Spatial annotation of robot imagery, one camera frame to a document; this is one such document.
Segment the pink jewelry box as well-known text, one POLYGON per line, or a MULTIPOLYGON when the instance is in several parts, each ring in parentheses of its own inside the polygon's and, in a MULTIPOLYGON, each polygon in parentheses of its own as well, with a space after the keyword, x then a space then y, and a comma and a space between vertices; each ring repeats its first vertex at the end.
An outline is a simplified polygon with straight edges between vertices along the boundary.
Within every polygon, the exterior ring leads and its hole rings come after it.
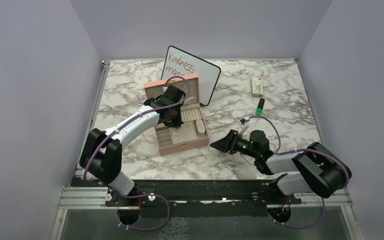
POLYGON ((209 144, 210 136, 205 117, 200 106, 199 76, 196 73, 180 77, 148 82, 143 85, 146 102, 151 107, 163 107, 160 98, 182 100, 180 107, 182 125, 167 127, 160 122, 154 127, 160 155, 173 154, 185 150, 204 147, 209 144), (202 119, 206 133, 199 137, 196 132, 196 120, 202 119))

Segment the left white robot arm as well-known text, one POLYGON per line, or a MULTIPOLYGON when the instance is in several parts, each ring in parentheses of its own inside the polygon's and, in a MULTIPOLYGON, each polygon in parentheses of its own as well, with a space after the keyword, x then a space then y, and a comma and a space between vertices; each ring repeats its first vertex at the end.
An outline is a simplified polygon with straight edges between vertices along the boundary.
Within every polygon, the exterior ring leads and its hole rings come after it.
POLYGON ((186 91, 169 85, 163 94, 147 99, 139 110, 109 130, 92 129, 86 138, 79 165, 83 179, 91 174, 118 192, 124 205, 137 200, 135 183, 122 172, 123 150, 146 130, 164 123, 169 127, 182 125, 180 107, 189 97, 186 91))

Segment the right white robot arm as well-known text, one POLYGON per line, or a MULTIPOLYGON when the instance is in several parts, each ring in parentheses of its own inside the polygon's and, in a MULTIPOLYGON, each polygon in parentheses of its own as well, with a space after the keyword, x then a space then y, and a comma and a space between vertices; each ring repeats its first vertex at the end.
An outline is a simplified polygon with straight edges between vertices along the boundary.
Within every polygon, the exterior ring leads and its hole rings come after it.
POLYGON ((254 130, 245 140, 232 129, 210 147, 222 153, 240 153, 253 158, 254 166, 264 175, 280 173, 268 190, 269 199, 276 204, 296 193, 315 193, 327 199, 346 187, 352 178, 349 167, 319 142, 306 148, 274 153, 264 131, 254 130))

